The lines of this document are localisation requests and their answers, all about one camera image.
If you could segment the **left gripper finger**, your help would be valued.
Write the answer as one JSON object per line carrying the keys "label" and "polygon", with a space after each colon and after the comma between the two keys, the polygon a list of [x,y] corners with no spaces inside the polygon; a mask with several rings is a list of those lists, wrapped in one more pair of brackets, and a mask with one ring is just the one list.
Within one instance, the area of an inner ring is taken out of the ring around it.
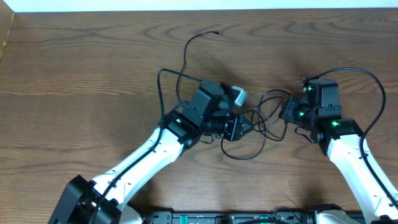
{"label": "left gripper finger", "polygon": [[236,128],[233,130],[231,134],[231,140],[232,141],[239,141],[242,139],[245,135],[253,131],[254,129],[252,127],[248,128]]}
{"label": "left gripper finger", "polygon": [[241,115],[240,123],[243,131],[252,131],[254,129],[252,121],[244,115]]}

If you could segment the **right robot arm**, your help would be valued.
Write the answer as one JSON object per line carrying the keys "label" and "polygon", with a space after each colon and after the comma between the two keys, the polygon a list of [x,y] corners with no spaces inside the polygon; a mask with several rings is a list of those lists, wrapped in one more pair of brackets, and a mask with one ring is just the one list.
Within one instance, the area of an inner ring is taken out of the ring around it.
{"label": "right robot arm", "polygon": [[343,119],[338,84],[310,80],[302,98],[291,96],[279,117],[310,132],[307,140],[320,146],[342,173],[366,223],[397,223],[397,189],[383,172],[364,133],[353,119]]}

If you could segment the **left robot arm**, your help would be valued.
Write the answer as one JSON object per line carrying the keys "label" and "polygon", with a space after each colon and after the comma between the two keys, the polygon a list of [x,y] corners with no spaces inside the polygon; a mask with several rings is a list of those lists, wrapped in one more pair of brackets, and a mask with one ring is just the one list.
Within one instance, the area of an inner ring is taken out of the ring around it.
{"label": "left robot arm", "polygon": [[87,181],[78,175],[66,185],[50,223],[142,223],[128,202],[158,171],[176,161],[200,138],[238,141],[254,127],[241,114],[248,94],[238,86],[204,80],[192,100],[179,102],[160,120],[148,140],[118,165]]}

